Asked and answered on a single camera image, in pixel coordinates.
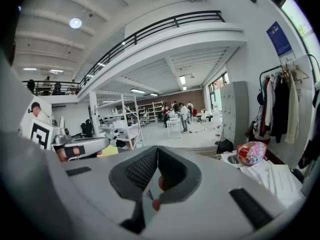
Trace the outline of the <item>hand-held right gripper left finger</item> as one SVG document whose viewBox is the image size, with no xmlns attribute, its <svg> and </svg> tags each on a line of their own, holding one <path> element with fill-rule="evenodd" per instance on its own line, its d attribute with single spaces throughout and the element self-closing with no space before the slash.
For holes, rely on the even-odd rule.
<svg viewBox="0 0 320 240">
<path fill-rule="evenodd" d="M 23 137 L 9 140 L 9 195 L 46 236 L 156 236 L 158 218 L 144 222 L 143 194 L 123 198 L 110 182 L 118 164 L 155 147 L 118 155 L 60 162 Z"/>
</svg>

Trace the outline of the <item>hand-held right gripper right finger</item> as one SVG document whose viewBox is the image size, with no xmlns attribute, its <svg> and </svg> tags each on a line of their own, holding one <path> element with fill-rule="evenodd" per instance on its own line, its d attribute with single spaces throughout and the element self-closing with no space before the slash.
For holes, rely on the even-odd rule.
<svg viewBox="0 0 320 240">
<path fill-rule="evenodd" d="M 230 195 L 244 188 L 273 219 L 285 211 L 264 186 L 223 161 L 169 147 L 169 151 L 197 165 L 201 182 L 185 201 L 162 204 L 146 226 L 152 240 L 247 240 L 258 231 Z"/>
</svg>

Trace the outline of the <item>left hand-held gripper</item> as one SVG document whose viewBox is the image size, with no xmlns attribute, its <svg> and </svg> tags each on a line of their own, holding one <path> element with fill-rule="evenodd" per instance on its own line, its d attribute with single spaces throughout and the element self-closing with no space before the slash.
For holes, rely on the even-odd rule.
<svg viewBox="0 0 320 240">
<path fill-rule="evenodd" d="M 54 147 L 79 147 L 82 157 L 99 152 L 110 145 L 107 137 L 72 138 L 69 130 L 43 121 L 32 119 L 30 140 L 40 145 L 42 150 L 54 150 Z"/>
</svg>

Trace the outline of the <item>table with yellow cloth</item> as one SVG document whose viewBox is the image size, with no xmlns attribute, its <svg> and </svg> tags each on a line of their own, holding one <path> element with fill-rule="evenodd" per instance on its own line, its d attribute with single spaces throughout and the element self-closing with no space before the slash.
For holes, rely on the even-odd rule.
<svg viewBox="0 0 320 240">
<path fill-rule="evenodd" d="M 108 147 L 104 148 L 101 151 L 101 154 L 98 154 L 97 157 L 98 158 L 102 158 L 102 157 L 108 157 L 108 156 L 113 156 L 113 155 L 117 155 L 118 152 L 118 148 L 114 147 L 112 145 L 109 145 Z"/>
</svg>

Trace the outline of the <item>person's left hand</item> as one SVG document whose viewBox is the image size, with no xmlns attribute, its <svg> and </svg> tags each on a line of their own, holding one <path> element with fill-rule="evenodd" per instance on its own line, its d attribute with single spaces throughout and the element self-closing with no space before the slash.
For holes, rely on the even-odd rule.
<svg viewBox="0 0 320 240">
<path fill-rule="evenodd" d="M 78 146 L 74 147 L 59 147 L 55 148 L 55 152 L 61 162 L 69 162 L 72 160 L 84 160 L 96 158 L 98 155 L 101 155 L 103 152 L 100 150 L 90 155 L 82 156 L 81 149 Z"/>
</svg>

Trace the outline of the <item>person's right hand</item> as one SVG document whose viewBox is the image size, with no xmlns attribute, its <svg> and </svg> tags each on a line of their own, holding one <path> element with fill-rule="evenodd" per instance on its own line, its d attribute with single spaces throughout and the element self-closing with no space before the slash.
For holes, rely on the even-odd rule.
<svg viewBox="0 0 320 240">
<path fill-rule="evenodd" d="M 164 189 L 164 182 L 163 182 L 163 177 L 160 176 L 159 179 L 158 179 L 158 186 L 159 188 L 164 192 L 165 189 Z M 152 207 L 155 211 L 159 211 L 160 209 L 160 200 L 158 198 L 154 198 L 153 201 L 152 201 Z"/>
</svg>

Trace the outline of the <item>white shelf rack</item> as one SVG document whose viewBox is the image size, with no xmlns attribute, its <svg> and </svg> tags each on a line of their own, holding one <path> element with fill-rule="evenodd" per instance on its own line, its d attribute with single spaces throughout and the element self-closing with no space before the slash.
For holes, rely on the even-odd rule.
<svg viewBox="0 0 320 240">
<path fill-rule="evenodd" d="M 158 102 L 138 105 L 137 108 L 140 121 L 143 122 L 144 125 L 158 123 L 162 114 L 163 104 L 164 102 L 161 100 Z"/>
<path fill-rule="evenodd" d="M 135 96 L 122 94 L 118 100 L 99 105 L 95 112 L 100 134 L 109 138 L 113 146 L 134 150 L 145 145 Z"/>
</svg>

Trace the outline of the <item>black backpack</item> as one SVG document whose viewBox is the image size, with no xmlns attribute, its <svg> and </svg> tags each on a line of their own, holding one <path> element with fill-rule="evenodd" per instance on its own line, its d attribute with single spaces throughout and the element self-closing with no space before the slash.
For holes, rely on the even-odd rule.
<svg viewBox="0 0 320 240">
<path fill-rule="evenodd" d="M 233 143 L 228 140 L 228 139 L 224 139 L 223 141 L 221 141 L 216 149 L 216 153 L 217 154 L 222 154 L 224 152 L 232 152 L 234 150 L 234 145 Z"/>
</svg>

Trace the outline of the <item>colourful foil egg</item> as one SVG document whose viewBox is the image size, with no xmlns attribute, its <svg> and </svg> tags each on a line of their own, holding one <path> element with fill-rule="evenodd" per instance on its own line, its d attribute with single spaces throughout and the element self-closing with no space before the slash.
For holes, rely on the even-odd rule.
<svg viewBox="0 0 320 240">
<path fill-rule="evenodd" d="M 246 165 L 252 166 L 262 161 L 265 157 L 267 146 L 260 141 L 250 141 L 239 145 L 236 150 L 236 155 Z"/>
</svg>

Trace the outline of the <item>stack of white papers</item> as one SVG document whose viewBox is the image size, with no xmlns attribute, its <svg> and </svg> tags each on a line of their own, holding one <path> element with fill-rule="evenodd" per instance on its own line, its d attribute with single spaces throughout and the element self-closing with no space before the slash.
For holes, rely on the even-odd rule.
<svg viewBox="0 0 320 240">
<path fill-rule="evenodd" d="M 273 164 L 270 160 L 263 159 L 254 165 L 246 165 L 240 161 L 235 152 L 219 154 L 218 158 L 265 187 L 285 207 L 290 207 L 305 198 L 301 192 L 303 184 L 286 164 Z"/>
</svg>

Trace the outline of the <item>small white table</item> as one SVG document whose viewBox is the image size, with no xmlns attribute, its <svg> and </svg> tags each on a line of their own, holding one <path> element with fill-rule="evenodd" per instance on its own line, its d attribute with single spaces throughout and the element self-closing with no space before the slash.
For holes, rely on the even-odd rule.
<svg viewBox="0 0 320 240">
<path fill-rule="evenodd" d="M 181 127 L 181 122 L 180 120 L 178 119 L 175 119 L 175 120 L 168 120 L 166 122 L 166 125 L 167 125 L 167 136 L 168 138 L 170 138 L 171 136 L 171 133 L 177 133 L 177 136 L 178 138 L 181 137 L 181 130 L 182 130 L 182 127 Z"/>
</svg>

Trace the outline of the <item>grey lockers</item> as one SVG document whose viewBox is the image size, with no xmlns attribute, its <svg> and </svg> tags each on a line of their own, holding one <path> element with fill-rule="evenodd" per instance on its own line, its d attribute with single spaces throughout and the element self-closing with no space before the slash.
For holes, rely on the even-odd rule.
<svg viewBox="0 0 320 240">
<path fill-rule="evenodd" d="M 236 149 L 246 141 L 249 127 L 249 96 L 247 83 L 235 81 L 220 89 L 223 139 Z"/>
</svg>

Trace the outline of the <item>clothes rack with garments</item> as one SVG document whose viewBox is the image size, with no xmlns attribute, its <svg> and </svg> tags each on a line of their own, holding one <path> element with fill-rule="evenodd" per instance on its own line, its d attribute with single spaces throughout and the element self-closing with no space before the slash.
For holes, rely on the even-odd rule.
<svg viewBox="0 0 320 240">
<path fill-rule="evenodd" d="M 257 116 L 246 133 L 249 141 L 296 168 L 310 137 L 315 76 L 310 54 L 262 72 L 259 76 Z"/>
</svg>

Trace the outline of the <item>black balcony railing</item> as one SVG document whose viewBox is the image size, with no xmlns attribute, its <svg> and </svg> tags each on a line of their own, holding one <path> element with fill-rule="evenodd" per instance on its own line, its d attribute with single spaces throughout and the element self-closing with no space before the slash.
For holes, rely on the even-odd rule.
<svg viewBox="0 0 320 240">
<path fill-rule="evenodd" d="M 42 94 L 53 96 L 71 94 L 77 95 L 81 89 L 86 86 L 99 71 L 103 69 L 103 67 L 109 64 L 123 52 L 136 46 L 142 40 L 166 30 L 180 28 L 181 26 L 189 23 L 210 21 L 222 23 L 225 22 L 220 10 L 200 10 L 170 16 L 151 23 L 121 40 L 119 43 L 109 49 L 96 63 L 94 63 L 79 82 L 50 80 L 48 81 L 48 85 L 44 85 L 43 80 L 24 80 L 22 83 L 26 88 L 32 87 L 32 93 L 36 96 L 40 96 Z"/>
</svg>

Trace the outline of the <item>blue wall poster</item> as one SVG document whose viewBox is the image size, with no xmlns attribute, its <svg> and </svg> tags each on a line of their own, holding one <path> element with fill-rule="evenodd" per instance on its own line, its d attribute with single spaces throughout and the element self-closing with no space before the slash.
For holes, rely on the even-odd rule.
<svg viewBox="0 0 320 240">
<path fill-rule="evenodd" d="M 273 44 L 276 54 L 281 62 L 288 62 L 296 58 L 296 55 L 285 32 L 277 21 L 275 21 L 266 30 L 266 33 L 271 43 Z"/>
</svg>

